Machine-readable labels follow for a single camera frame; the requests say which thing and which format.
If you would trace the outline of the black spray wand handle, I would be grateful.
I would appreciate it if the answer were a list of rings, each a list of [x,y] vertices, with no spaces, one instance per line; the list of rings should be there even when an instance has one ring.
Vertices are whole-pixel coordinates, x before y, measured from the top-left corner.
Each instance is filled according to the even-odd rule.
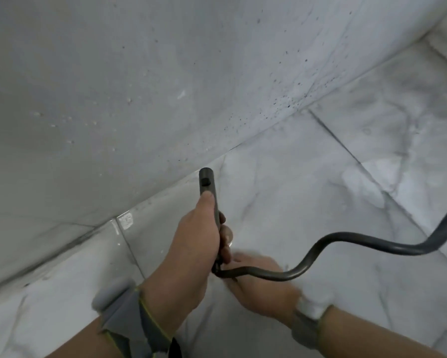
[[[214,171],[211,168],[202,168],[199,171],[199,192],[200,194],[209,191],[214,197],[214,220],[217,226],[217,230],[220,231],[220,212],[218,207],[217,193],[216,193],[216,184],[214,179]],[[214,275],[220,271],[221,265],[223,263],[223,259],[220,255],[220,248],[215,258],[215,262],[213,264],[211,272]]]

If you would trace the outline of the person's right hand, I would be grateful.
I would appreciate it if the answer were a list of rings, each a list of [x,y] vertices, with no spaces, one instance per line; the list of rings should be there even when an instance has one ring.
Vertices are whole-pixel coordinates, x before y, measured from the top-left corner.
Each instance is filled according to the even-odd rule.
[[[282,269],[274,261],[274,271]],[[253,313],[273,318],[291,328],[293,310],[302,292],[289,282],[268,283],[229,283],[225,280],[227,288],[238,302]]]

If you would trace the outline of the grey yellow-trimmed wrist band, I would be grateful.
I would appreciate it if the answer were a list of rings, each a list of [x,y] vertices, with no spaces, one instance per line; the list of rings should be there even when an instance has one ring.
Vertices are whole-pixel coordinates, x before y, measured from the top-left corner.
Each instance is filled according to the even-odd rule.
[[[131,278],[117,278],[92,300],[101,318],[100,332],[123,358],[183,358],[179,343],[154,322]]]
[[[316,288],[304,293],[293,310],[292,338],[307,349],[316,350],[319,323],[335,301],[331,290]]]

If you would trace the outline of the person's left hand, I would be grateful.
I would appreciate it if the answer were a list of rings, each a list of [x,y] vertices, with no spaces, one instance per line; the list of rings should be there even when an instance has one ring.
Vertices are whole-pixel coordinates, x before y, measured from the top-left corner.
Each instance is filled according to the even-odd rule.
[[[170,338],[202,302],[221,242],[230,257],[232,231],[225,226],[218,231],[213,223],[194,224],[191,211],[180,220],[162,263],[139,287],[148,313]]]

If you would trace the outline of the person's left forearm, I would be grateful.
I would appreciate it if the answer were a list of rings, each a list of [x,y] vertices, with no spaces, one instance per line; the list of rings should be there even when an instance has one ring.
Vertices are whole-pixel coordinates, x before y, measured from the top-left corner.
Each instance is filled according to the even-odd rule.
[[[100,318],[94,319],[46,358],[119,358],[119,352],[100,332]]]

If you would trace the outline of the person's right forearm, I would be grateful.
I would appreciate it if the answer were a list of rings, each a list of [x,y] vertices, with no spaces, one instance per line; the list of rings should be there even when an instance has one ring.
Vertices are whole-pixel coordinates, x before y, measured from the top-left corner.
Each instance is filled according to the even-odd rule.
[[[317,350],[325,358],[447,358],[334,306],[319,322]]]

